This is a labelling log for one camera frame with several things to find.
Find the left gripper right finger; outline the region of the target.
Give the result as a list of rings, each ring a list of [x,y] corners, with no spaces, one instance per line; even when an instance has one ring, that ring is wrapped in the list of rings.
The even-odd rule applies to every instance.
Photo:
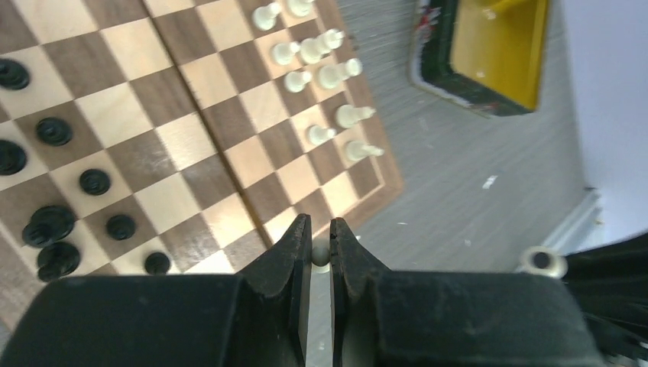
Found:
[[[335,366],[603,366],[558,280],[524,273],[398,271],[329,229]]]

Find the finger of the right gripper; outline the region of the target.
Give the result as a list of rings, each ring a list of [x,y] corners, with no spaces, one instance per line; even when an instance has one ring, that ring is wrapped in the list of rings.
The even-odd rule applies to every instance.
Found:
[[[599,350],[647,360],[647,234],[565,257],[563,283]]]

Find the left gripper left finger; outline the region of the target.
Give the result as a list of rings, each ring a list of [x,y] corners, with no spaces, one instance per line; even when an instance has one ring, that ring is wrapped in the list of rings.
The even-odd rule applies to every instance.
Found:
[[[303,366],[311,218],[235,274],[62,278],[34,298],[3,366]]]

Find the wooden chess board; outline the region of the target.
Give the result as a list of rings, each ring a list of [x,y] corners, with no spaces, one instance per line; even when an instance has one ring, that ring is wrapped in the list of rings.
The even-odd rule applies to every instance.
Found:
[[[281,13],[260,31],[252,13],[271,2]],[[286,66],[272,60],[275,44],[332,28],[344,40],[318,63],[299,52]],[[2,326],[15,328],[44,285],[39,251],[21,237],[44,206],[76,217],[62,239],[79,249],[75,276],[141,274],[156,251],[174,274],[232,273],[299,213],[325,235],[332,218],[356,227],[386,207],[403,181],[381,120],[335,121],[340,106],[373,108],[365,77],[334,89],[312,81],[300,93],[284,86],[291,71],[317,74],[356,58],[354,43],[334,1],[314,1],[304,18],[286,1],[3,1],[1,56],[22,63],[31,82],[1,91],[1,137],[28,157],[1,177]],[[41,142],[35,127],[46,117],[68,122],[72,140]],[[336,136],[311,145],[312,125]],[[349,161],[350,141],[384,154]],[[91,168],[110,176],[107,193],[81,190]],[[118,214],[137,225],[123,241],[105,229]]]

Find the gold tin tray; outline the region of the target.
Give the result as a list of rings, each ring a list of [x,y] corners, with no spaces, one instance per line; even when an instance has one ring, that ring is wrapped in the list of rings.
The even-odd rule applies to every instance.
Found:
[[[417,1],[410,82],[480,115],[535,112],[550,8],[549,1]]]

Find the white piece aside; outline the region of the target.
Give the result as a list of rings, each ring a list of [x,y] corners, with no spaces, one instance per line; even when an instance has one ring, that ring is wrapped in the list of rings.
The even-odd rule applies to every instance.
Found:
[[[560,279],[566,275],[568,264],[558,252],[543,246],[533,246],[521,255],[520,270],[527,274]]]

